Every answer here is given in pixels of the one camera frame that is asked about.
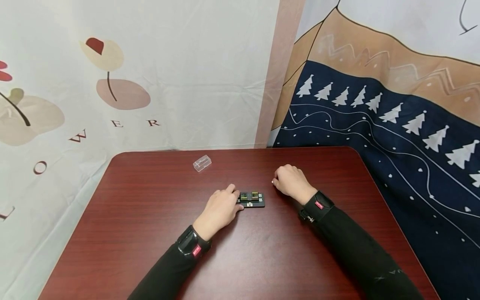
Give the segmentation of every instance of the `black wristband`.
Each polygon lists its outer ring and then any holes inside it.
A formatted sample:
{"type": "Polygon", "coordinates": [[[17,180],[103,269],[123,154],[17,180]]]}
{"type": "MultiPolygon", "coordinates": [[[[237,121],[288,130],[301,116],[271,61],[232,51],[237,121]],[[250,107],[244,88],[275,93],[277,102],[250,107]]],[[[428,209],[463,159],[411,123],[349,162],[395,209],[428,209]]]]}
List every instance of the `black wristband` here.
{"type": "Polygon", "coordinates": [[[179,251],[188,257],[199,259],[205,254],[212,245],[211,241],[205,241],[195,231],[192,225],[180,235],[177,240],[177,247],[179,251]]]}
{"type": "Polygon", "coordinates": [[[321,191],[318,191],[308,202],[299,215],[310,222],[320,222],[335,204],[321,191]]]}

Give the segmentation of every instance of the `transparent container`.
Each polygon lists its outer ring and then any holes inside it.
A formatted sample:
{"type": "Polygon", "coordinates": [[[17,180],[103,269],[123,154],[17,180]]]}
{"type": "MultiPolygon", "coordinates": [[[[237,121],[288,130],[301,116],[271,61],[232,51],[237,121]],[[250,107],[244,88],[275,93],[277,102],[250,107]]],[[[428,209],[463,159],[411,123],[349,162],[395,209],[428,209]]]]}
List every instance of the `transparent container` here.
{"type": "Polygon", "coordinates": [[[204,155],[193,163],[193,167],[195,170],[197,170],[197,172],[200,172],[211,164],[212,160],[208,157],[208,155],[204,155]]]}

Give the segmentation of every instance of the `backdrop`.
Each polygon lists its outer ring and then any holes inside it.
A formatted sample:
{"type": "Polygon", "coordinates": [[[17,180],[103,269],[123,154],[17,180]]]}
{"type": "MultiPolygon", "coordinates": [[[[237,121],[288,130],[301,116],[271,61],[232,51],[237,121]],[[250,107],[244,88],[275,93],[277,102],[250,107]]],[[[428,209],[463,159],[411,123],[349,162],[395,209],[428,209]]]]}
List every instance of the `backdrop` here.
{"type": "Polygon", "coordinates": [[[265,147],[302,7],[4,2],[0,299],[37,298],[115,154],[265,147]]]}
{"type": "Polygon", "coordinates": [[[270,135],[356,149],[442,299],[480,299],[479,9],[306,1],[270,135]]]}

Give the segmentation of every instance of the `dark red table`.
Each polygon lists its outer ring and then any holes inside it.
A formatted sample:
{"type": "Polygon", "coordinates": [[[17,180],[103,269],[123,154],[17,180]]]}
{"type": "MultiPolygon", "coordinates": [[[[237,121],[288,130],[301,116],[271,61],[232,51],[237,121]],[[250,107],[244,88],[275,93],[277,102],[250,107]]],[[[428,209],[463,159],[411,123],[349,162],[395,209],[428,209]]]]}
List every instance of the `dark red table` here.
{"type": "Polygon", "coordinates": [[[369,232],[425,299],[438,299],[359,155],[347,147],[134,152],[114,157],[42,292],[42,300],[126,299],[150,267],[234,183],[263,192],[214,237],[184,299],[359,299],[329,251],[271,180],[290,163],[369,232]],[[197,173],[192,163],[209,155],[197,173]]]}

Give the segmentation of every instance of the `hand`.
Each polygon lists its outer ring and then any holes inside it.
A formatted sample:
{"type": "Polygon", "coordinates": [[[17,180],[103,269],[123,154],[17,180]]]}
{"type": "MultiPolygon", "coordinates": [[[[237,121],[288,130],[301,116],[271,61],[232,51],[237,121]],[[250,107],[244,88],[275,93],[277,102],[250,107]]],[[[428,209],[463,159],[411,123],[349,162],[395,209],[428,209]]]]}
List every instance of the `hand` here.
{"type": "Polygon", "coordinates": [[[311,186],[303,172],[291,165],[284,165],[275,171],[273,185],[283,194],[297,200],[301,205],[307,202],[317,193],[317,189],[311,186]]]}
{"type": "Polygon", "coordinates": [[[237,204],[240,191],[235,190],[235,185],[230,184],[225,190],[216,190],[208,199],[202,214],[193,223],[193,228],[206,241],[210,240],[220,229],[230,224],[237,211],[243,210],[237,204]]]}

